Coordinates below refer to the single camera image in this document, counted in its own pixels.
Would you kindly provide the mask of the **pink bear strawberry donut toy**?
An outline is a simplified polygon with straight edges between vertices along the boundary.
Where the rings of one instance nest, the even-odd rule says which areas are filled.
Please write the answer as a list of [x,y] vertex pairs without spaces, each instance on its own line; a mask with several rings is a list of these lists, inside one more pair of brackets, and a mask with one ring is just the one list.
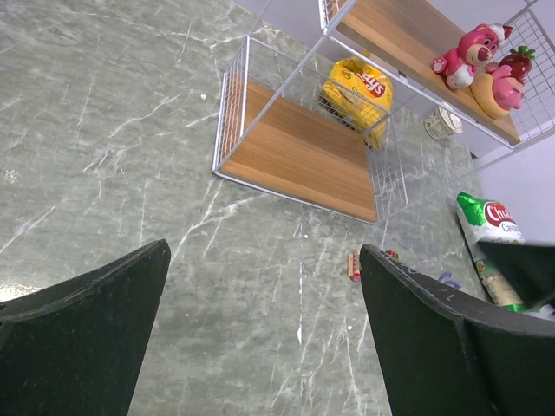
[[480,108],[492,119],[506,117],[521,108],[526,76],[531,71],[536,50],[520,45],[510,49],[500,62],[486,65],[477,74],[470,90]]

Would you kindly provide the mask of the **strawberry cake slice toy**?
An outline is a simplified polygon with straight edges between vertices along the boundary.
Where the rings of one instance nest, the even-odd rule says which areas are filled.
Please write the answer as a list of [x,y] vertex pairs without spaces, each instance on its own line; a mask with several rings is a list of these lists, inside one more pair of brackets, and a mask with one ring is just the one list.
[[[394,258],[396,260],[400,259],[397,252],[393,250],[381,251],[385,257]],[[350,252],[347,257],[347,276],[352,282],[361,281],[361,271],[360,271],[360,261],[359,255],[355,252]]]

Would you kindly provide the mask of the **pink bear roll cake toy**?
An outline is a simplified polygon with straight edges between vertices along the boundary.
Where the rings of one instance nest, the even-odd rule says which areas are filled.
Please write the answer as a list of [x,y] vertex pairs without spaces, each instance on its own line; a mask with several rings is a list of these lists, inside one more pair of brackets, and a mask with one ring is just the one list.
[[484,68],[513,32],[510,25],[481,23],[463,35],[458,45],[435,57],[431,69],[452,89],[470,87],[480,68]]

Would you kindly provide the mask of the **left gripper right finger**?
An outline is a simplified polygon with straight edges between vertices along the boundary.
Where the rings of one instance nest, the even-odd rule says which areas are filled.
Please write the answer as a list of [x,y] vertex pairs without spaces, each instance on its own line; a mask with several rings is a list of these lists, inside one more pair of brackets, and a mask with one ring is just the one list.
[[554,323],[482,301],[374,245],[362,292],[394,415],[552,415]]

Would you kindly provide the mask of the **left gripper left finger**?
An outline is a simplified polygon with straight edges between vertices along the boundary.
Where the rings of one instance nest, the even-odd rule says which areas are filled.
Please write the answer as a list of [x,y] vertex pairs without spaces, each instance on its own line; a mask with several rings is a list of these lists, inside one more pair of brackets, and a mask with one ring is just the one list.
[[171,260],[153,241],[1,304],[3,415],[125,415]]

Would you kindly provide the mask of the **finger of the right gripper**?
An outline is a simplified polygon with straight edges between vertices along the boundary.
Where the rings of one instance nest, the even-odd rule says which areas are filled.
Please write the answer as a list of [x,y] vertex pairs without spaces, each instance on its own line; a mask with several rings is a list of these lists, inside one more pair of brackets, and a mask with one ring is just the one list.
[[554,307],[554,246],[479,241],[478,248],[528,309]]

